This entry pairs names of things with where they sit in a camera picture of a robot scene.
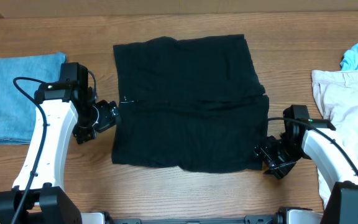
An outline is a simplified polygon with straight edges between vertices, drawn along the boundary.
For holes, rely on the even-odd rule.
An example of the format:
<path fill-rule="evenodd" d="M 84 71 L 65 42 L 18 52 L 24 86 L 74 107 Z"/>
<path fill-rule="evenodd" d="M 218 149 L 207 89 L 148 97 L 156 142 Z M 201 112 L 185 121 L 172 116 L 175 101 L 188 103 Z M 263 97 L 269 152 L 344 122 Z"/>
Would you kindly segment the black shorts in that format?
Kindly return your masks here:
<path fill-rule="evenodd" d="M 261 170 L 269 98 L 242 34 L 113 47 L 119 113 L 112 162 L 190 172 Z"/>

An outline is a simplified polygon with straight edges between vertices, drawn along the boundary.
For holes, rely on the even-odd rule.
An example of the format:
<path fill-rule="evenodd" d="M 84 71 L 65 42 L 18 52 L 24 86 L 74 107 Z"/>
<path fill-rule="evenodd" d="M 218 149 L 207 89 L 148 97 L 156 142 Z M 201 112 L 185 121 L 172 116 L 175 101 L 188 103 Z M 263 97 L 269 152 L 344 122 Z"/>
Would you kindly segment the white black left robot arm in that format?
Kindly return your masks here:
<path fill-rule="evenodd" d="M 108 212 L 82 213 L 64 191 L 70 138 L 96 138 L 122 119 L 114 101 L 97 100 L 93 73 L 77 62 L 63 63 L 57 82 L 40 82 L 30 98 L 36 106 L 29 150 L 12 189 L 0 192 L 0 223 L 111 223 Z"/>

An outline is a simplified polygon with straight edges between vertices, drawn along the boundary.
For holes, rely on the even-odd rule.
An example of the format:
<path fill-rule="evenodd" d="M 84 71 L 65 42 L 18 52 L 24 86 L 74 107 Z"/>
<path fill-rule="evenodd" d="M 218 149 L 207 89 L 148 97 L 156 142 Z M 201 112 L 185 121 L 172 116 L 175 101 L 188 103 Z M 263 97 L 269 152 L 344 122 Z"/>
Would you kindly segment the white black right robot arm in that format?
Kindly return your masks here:
<path fill-rule="evenodd" d="M 258 217 L 261 223 L 358 223 L 358 163 L 345 151 L 334 125 L 312 119 L 305 105 L 283 111 L 285 131 L 269 136 L 254 154 L 267 165 L 266 174 L 284 178 L 301 158 L 312 160 L 331 195 L 323 213 L 301 207 L 281 207 L 273 215 Z"/>

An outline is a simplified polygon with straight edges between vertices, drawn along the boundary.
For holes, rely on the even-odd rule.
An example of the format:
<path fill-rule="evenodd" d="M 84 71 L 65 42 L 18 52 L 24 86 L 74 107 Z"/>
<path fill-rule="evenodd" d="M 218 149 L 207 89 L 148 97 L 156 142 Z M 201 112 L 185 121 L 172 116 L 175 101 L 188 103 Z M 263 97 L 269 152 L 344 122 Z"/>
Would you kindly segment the folded blue denim cloth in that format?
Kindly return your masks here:
<path fill-rule="evenodd" d="M 61 52 L 0 58 L 0 144 L 29 144 L 35 128 L 36 107 L 14 86 L 13 79 L 56 82 L 65 61 Z"/>

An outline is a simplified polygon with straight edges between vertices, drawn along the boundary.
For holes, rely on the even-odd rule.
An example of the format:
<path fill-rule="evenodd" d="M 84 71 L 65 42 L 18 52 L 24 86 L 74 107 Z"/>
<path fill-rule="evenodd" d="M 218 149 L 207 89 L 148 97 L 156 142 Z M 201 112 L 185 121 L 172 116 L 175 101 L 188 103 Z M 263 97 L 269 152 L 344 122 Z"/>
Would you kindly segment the light pink garment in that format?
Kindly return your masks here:
<path fill-rule="evenodd" d="M 358 70 L 311 72 L 313 98 L 336 128 L 346 154 L 358 165 Z"/>

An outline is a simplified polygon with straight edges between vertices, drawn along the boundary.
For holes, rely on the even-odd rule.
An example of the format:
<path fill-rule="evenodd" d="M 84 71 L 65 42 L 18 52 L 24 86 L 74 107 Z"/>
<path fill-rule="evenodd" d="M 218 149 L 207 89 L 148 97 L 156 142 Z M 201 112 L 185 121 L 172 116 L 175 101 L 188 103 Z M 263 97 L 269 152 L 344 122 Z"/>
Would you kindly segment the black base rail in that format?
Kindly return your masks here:
<path fill-rule="evenodd" d="M 107 212 L 81 213 L 84 224 L 265 224 L 274 223 L 273 215 L 246 215 L 244 218 L 202 218 L 141 220 L 139 218 L 113 219 Z"/>

